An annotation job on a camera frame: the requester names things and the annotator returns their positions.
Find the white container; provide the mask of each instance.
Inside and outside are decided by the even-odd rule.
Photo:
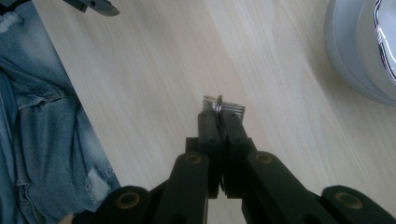
[[[396,0],[331,0],[325,35],[332,64],[350,86],[396,105]]]

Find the small metal object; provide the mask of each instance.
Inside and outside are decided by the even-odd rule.
[[[213,109],[217,114],[224,110],[230,111],[235,113],[241,121],[244,119],[245,107],[234,103],[224,102],[222,95],[219,95],[218,98],[208,95],[204,96],[202,110],[207,109]]]
[[[129,191],[121,194],[117,199],[117,207],[120,209],[129,209],[139,204],[140,195],[136,192]]]
[[[188,155],[186,156],[185,160],[190,164],[198,164],[202,159],[197,155]]]
[[[335,199],[337,199],[338,202],[342,203],[348,208],[352,208],[352,209],[363,208],[363,203],[361,202],[361,200],[350,193],[340,191],[335,193],[334,197]]]
[[[269,156],[267,154],[259,152],[256,154],[256,160],[261,163],[264,163],[264,164],[269,164],[269,163],[271,163],[272,158],[271,158],[271,156]]]

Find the light wood surface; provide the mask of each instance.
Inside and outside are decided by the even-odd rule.
[[[197,136],[205,94],[247,107],[244,126],[310,190],[357,189],[396,216],[396,109],[335,73],[329,0],[112,0],[120,15],[35,5],[122,185],[152,189]],[[208,223],[244,223],[240,201]]]

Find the denim jeans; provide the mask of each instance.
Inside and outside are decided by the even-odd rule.
[[[31,2],[0,18],[0,69],[18,108],[12,156],[24,218],[95,211],[120,184]]]
[[[8,78],[0,70],[0,223],[22,224],[24,218],[17,205],[16,174],[12,151],[11,125],[17,107]]]

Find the wood grain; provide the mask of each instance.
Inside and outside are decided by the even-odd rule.
[[[152,189],[197,136],[205,94],[245,105],[244,126],[310,190],[360,190],[396,216],[396,110],[335,73],[328,0],[112,0],[120,15],[35,6],[122,185]],[[244,223],[210,202],[208,223]]]

